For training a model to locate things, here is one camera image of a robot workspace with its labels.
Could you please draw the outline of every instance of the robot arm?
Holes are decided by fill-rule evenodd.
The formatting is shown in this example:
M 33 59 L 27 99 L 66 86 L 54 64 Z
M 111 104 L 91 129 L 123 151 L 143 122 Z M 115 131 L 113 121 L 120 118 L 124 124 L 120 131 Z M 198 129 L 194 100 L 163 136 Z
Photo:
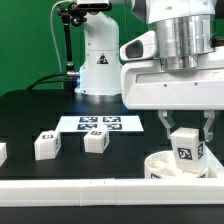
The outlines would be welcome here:
M 169 111 L 204 110 L 205 139 L 210 141 L 216 111 L 224 109 L 223 47 L 212 44 L 216 1 L 133 0 L 132 4 L 138 17 L 142 9 L 151 30 L 120 49 L 123 60 L 135 61 L 122 69 L 124 104 L 159 110 L 168 132 L 174 125 Z M 147 52 L 153 60 L 146 60 Z

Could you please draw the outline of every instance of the white block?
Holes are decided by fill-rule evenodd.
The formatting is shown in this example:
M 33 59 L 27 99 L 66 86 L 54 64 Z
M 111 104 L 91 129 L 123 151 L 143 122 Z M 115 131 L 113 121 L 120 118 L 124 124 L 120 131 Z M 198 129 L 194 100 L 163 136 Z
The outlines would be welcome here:
M 109 142 L 109 130 L 105 125 L 92 128 L 84 137 L 85 151 L 103 153 Z
M 179 128 L 170 137 L 178 169 L 200 173 L 208 166 L 205 143 L 199 141 L 198 129 Z
M 0 167 L 7 159 L 6 143 L 0 143 Z
M 36 160 L 55 159 L 61 148 L 59 131 L 44 131 L 34 143 Z

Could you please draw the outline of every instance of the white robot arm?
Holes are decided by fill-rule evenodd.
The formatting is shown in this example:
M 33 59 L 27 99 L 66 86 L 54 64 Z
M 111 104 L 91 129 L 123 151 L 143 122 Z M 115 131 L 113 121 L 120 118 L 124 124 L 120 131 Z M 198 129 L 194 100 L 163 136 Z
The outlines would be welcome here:
M 65 14 L 69 14 L 69 23 L 84 26 L 85 62 L 79 71 L 79 86 L 75 89 L 75 96 L 78 98 L 90 101 L 121 99 L 119 27 L 102 11 L 111 10 L 112 3 L 123 2 L 75 0 L 65 10 Z
M 150 31 L 120 49 L 122 98 L 130 109 L 159 110 L 170 129 L 169 110 L 204 110 L 208 129 L 224 109 L 223 47 L 215 40 L 216 1 L 132 1 Z

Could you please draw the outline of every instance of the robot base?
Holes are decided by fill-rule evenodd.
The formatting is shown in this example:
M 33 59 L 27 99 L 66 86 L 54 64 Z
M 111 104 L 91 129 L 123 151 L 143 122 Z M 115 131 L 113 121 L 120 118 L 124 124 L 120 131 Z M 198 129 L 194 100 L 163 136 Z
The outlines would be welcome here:
M 85 93 L 78 93 L 75 92 L 76 99 L 86 100 L 90 102 L 117 102 L 121 101 L 121 94 L 115 94 L 115 95 L 90 95 Z

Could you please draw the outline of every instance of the table surface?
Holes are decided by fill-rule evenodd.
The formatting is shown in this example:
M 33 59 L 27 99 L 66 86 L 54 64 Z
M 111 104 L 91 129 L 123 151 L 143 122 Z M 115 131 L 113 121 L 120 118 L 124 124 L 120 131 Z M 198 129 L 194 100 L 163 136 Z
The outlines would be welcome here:
M 121 102 L 90 103 L 61 90 L 13 91 L 0 98 L 0 108 L 0 141 L 7 143 L 8 153 L 1 180 L 143 178 L 145 158 L 171 149 L 157 112 L 129 111 Z M 54 130 L 61 116 L 136 114 L 144 133 L 110 132 L 103 154 L 84 152 L 85 133 L 64 133 L 55 160 L 35 161 L 34 141 L 42 131 Z M 198 120 L 201 114 L 192 117 Z M 214 150 L 223 144 L 215 142 Z M 0 214 L 2 223 L 222 223 L 224 205 L 0 208 Z

